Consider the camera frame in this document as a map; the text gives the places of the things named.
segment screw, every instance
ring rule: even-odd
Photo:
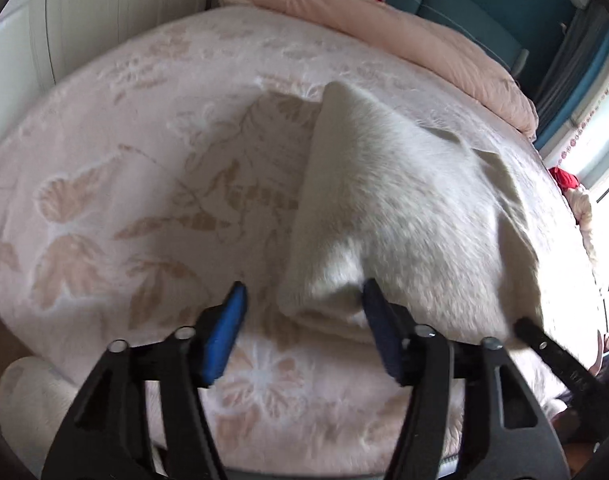
[[[196,335],[196,329],[192,326],[181,326],[175,331],[176,339],[191,339]]]
[[[116,339],[107,347],[112,354],[119,354],[120,352],[124,352],[127,348],[129,348],[129,343],[124,339]]]
[[[502,348],[502,343],[494,337],[483,338],[482,344],[488,350],[500,350]]]
[[[434,337],[436,335],[436,331],[429,325],[416,325],[414,330],[419,337]]]

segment bedding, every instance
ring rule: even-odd
[[[122,44],[59,84],[0,143],[6,325],[80,384],[110,341],[160,340],[242,280],[248,319],[225,376],[202,393],[224,464],[382,472],[408,390],[373,345],[307,329],[276,306],[323,89],[334,80],[502,157],[529,204],[539,279],[552,282],[542,324],[592,364],[598,292],[575,220],[528,139],[425,68],[253,7]],[[560,276],[563,259],[573,286]],[[426,286],[430,294],[440,284]],[[532,353],[514,357],[540,402],[562,390]],[[445,455],[460,427],[454,402]]]
[[[498,62],[459,32],[376,0],[220,0],[276,10],[358,38],[435,72],[480,101],[530,140],[538,118]]]

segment leaf pattern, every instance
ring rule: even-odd
[[[162,306],[167,279],[198,279],[195,272],[185,264],[169,258],[136,254],[126,261],[125,266],[127,276],[131,278],[144,276],[131,296],[128,324],[130,330],[148,323],[153,314]],[[186,319],[191,312],[190,307],[183,308],[178,313],[178,321]],[[173,324],[173,316],[163,319],[159,325],[168,324]]]
[[[101,248],[81,235],[64,235],[47,247],[34,270],[33,300],[54,306],[63,289],[74,298],[106,294],[109,282],[100,273]]]
[[[180,137],[192,150],[200,150],[201,152],[208,149],[208,146],[214,137],[213,109],[214,104],[208,102],[191,102],[185,107],[189,110],[178,111],[175,117],[167,122],[169,131]]]
[[[305,101],[297,97],[274,92],[276,108],[289,121],[296,121],[300,117]]]
[[[137,276],[138,274],[148,273],[151,270],[161,270],[172,278],[197,278],[193,270],[189,269],[185,264],[168,258],[156,258],[155,256],[136,254],[127,260],[126,266],[128,267],[127,276]]]
[[[161,44],[159,47],[162,52],[165,46]],[[173,52],[175,47],[169,45],[168,59],[174,59]],[[178,51],[182,55],[183,46],[180,46]],[[104,70],[98,76],[99,79],[107,78],[109,87],[113,94],[113,104],[118,105],[132,90],[150,89],[156,86],[165,84],[168,79],[162,71],[163,66],[151,59],[151,53],[140,56],[134,54],[127,59],[118,60],[108,70]]]
[[[243,40],[244,38],[248,38],[253,35],[253,31],[247,29],[236,30],[235,28],[222,28],[221,30],[216,30],[216,34],[219,40],[222,41],[230,41],[230,40]]]
[[[184,228],[194,231],[215,231],[216,226],[220,223],[216,217],[206,211],[200,211],[190,216],[182,216],[177,218],[176,221]]]
[[[352,434],[356,432],[356,419],[340,420],[339,413],[343,401],[348,399],[340,398],[338,400],[321,400],[313,399],[309,402],[307,415],[302,423],[304,424],[305,434],[310,435],[308,443],[307,455],[315,460],[318,453],[329,446],[335,446],[341,439],[342,433]]]
[[[302,397],[298,394],[304,384],[305,376],[293,357],[258,355],[236,345],[214,392],[223,408],[248,411],[259,406],[269,418],[277,420],[300,412]]]
[[[282,55],[288,59],[314,59],[318,57],[318,53],[313,50],[307,50],[305,48],[293,48],[291,50],[285,50]]]
[[[170,34],[165,40],[152,43],[148,54],[163,59],[180,59],[190,46],[191,42],[182,34]]]
[[[164,280],[161,268],[152,268],[131,297],[129,329],[139,328],[148,322],[162,302]]]
[[[232,452],[249,436],[260,421],[260,408],[254,404],[236,415],[216,415],[216,442],[221,452]]]
[[[179,187],[172,195],[171,203],[179,207],[192,207],[197,206],[199,200],[195,193],[185,189],[184,187]]]
[[[20,261],[12,244],[0,241],[0,270],[6,266],[14,272],[20,272]]]
[[[156,218],[152,216],[140,218],[114,234],[113,239],[127,240],[128,238],[145,236],[162,229],[170,221],[171,218]]]
[[[289,42],[283,38],[269,38],[262,42],[264,48],[270,48],[274,50],[283,49],[289,46]]]
[[[112,169],[112,162],[81,173],[75,178],[56,178],[38,192],[38,210],[45,220],[65,224],[85,211]]]

